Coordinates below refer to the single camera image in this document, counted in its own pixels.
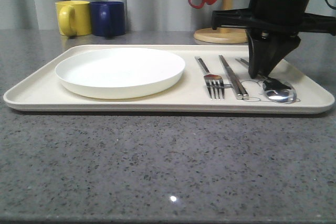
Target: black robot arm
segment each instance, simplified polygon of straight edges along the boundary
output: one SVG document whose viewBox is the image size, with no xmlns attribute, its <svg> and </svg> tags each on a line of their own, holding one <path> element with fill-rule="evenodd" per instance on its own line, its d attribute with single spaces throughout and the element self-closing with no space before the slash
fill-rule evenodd
<svg viewBox="0 0 336 224">
<path fill-rule="evenodd" d="M 309 0 L 250 0 L 247 9 L 217 10 L 212 28 L 246 29 L 249 45 L 249 74 L 267 76 L 300 44 L 298 33 L 336 35 L 336 18 L 305 13 Z"/>
</svg>

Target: white tray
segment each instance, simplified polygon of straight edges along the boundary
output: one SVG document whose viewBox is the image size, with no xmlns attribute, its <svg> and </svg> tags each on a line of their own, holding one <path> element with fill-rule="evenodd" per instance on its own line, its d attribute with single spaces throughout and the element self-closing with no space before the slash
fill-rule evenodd
<svg viewBox="0 0 336 224">
<path fill-rule="evenodd" d="M 62 60 L 86 51 L 119 47 L 153 48 L 173 52 L 186 62 L 180 81 L 157 94 L 124 100 L 93 99 L 66 90 L 54 73 Z M 223 55 L 247 89 L 249 101 L 236 100 L 231 88 L 225 100 L 211 100 L 207 94 L 203 73 L 194 56 L 203 58 L 210 71 L 227 77 L 219 62 Z M 329 110 L 335 102 L 332 94 L 298 69 L 282 60 L 271 77 L 290 82 L 297 90 L 298 101 L 279 104 L 267 100 L 262 88 L 252 80 L 247 69 L 235 60 L 248 59 L 247 46 L 231 45 L 83 45 L 73 47 L 28 76 L 4 94 L 6 104 L 21 111 L 172 111 L 172 112 L 237 112 L 317 114 Z"/>
</svg>

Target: navy blue mug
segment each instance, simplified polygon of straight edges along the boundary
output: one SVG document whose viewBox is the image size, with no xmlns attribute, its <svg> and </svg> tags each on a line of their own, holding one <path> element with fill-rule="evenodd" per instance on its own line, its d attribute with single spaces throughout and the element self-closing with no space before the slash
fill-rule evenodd
<svg viewBox="0 0 336 224">
<path fill-rule="evenodd" d="M 112 37 L 126 33 L 123 2 L 99 1 L 89 5 L 93 35 Z"/>
</svg>

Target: plate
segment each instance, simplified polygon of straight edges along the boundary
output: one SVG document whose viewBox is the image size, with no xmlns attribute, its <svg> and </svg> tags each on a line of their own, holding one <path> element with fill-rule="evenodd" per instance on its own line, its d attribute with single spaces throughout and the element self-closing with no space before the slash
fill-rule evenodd
<svg viewBox="0 0 336 224">
<path fill-rule="evenodd" d="M 62 85 L 91 98 L 127 99 L 155 94 L 176 84 L 185 61 L 149 48 L 114 48 L 84 52 L 55 67 Z"/>
</svg>

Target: cutlery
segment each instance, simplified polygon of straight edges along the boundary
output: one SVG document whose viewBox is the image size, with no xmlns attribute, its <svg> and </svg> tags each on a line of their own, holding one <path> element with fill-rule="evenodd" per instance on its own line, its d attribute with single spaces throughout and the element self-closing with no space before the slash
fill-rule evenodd
<svg viewBox="0 0 336 224">
<path fill-rule="evenodd" d="M 226 74 L 233 87 L 236 99 L 237 100 L 248 100 L 249 96 L 248 96 L 246 89 L 244 88 L 244 86 L 242 85 L 242 83 L 240 82 L 236 74 L 233 72 L 232 68 L 229 66 L 227 61 L 224 59 L 223 55 L 219 55 L 219 59 L 221 60 L 223 67 L 226 71 Z"/>
<path fill-rule="evenodd" d="M 196 56 L 195 59 L 201 65 L 202 71 L 204 72 L 204 81 L 208 89 L 211 99 L 225 99 L 225 85 L 223 78 L 216 74 L 211 74 L 206 64 L 201 57 Z"/>
<path fill-rule="evenodd" d="M 236 58 L 245 67 L 248 67 L 248 61 L 243 58 Z M 272 102 L 289 104 L 294 103 L 297 98 L 296 90 L 288 82 L 282 82 L 278 79 L 264 76 L 263 74 L 258 74 L 264 79 L 262 88 L 264 90 L 264 95 Z"/>
</svg>

